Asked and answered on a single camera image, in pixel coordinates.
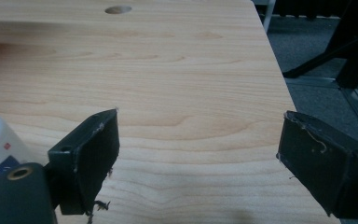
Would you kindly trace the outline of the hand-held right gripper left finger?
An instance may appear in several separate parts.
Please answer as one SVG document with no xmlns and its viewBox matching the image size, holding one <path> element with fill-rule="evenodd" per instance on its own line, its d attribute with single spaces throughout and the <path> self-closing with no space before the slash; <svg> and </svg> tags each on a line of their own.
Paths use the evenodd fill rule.
<svg viewBox="0 0 358 224">
<path fill-rule="evenodd" d="M 119 153 L 117 111 L 94 114 L 48 151 L 48 182 L 64 215 L 90 214 Z"/>
</svg>

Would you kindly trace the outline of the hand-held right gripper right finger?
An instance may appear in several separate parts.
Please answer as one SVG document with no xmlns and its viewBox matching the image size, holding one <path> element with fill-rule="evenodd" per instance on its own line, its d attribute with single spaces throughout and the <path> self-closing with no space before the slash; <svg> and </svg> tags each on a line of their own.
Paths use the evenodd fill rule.
<svg viewBox="0 0 358 224">
<path fill-rule="evenodd" d="M 277 159 L 327 215 L 358 218 L 358 141 L 315 117 L 287 111 Z"/>
</svg>

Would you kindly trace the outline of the black metal stand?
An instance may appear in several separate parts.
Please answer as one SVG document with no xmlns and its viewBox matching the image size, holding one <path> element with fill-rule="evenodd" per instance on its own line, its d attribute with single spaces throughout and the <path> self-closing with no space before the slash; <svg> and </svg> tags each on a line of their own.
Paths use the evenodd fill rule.
<svg viewBox="0 0 358 224">
<path fill-rule="evenodd" d="M 324 53 L 283 72 L 286 78 L 297 78 L 335 58 L 345 59 L 336 82 L 341 88 L 358 87 L 358 0 L 350 0 Z"/>
</svg>

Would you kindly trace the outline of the white table leg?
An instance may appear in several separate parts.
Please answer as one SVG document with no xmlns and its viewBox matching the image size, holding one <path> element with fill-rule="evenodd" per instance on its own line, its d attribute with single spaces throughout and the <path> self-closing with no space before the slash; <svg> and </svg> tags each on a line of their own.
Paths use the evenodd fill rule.
<svg viewBox="0 0 358 224">
<path fill-rule="evenodd" d="M 275 8 L 276 0 L 263 0 L 264 6 L 266 7 L 266 12 L 263 20 L 263 26 L 265 32 L 269 30 L 270 21 L 272 18 L 273 10 Z"/>
</svg>

